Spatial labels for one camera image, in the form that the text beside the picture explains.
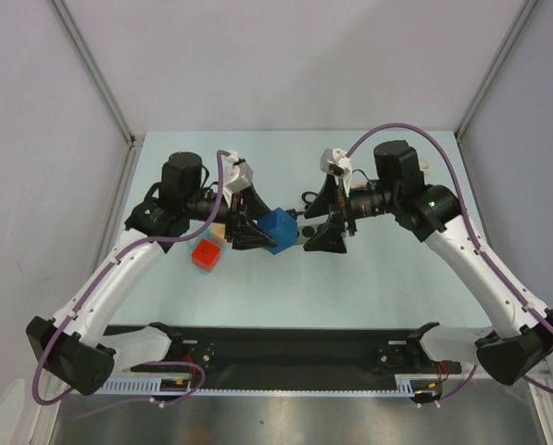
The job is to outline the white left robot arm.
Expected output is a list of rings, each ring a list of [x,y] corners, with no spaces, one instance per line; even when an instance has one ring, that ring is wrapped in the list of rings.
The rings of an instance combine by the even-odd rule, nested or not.
[[[173,246],[202,235],[212,223],[224,223],[226,236],[242,249],[245,235],[262,247],[275,244],[256,221],[269,213],[254,184],[254,171],[235,151],[216,154],[217,185],[206,185],[209,170],[196,153],[176,152],[161,168],[159,181],[132,209],[116,244],[81,290],[48,319],[34,317],[26,335],[37,360],[31,382],[33,400],[41,406],[62,400],[40,393],[49,373],[67,391],[89,396],[110,377],[137,366],[171,371],[184,359],[178,333],[163,323],[108,336],[116,311],[140,279]]]

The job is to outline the blue cube socket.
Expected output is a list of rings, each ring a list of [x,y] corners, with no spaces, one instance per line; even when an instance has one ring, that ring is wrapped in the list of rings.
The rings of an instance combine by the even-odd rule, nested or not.
[[[282,208],[272,210],[258,219],[258,227],[276,243],[275,247],[267,248],[272,255],[292,247],[298,239],[296,219]]]

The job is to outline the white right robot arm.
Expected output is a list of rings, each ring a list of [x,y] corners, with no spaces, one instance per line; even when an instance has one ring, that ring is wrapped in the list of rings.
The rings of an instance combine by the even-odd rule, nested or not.
[[[482,240],[458,196],[443,185],[427,184],[416,150],[403,140],[373,150],[377,179],[351,184],[351,159],[327,149],[320,158],[325,181],[305,211],[325,216],[305,251],[345,254],[346,237],[360,219],[391,214],[399,226],[436,253],[476,298],[491,324],[453,328],[431,323],[407,348],[408,364],[428,372],[439,362],[482,367],[498,383],[511,386],[553,352],[553,309],[535,297]]]

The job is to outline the beige cube socket adapter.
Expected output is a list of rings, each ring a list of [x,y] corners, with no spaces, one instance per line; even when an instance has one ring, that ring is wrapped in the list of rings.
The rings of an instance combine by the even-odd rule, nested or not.
[[[209,230],[209,236],[212,242],[218,246],[224,246],[228,243],[224,224],[213,223]]]

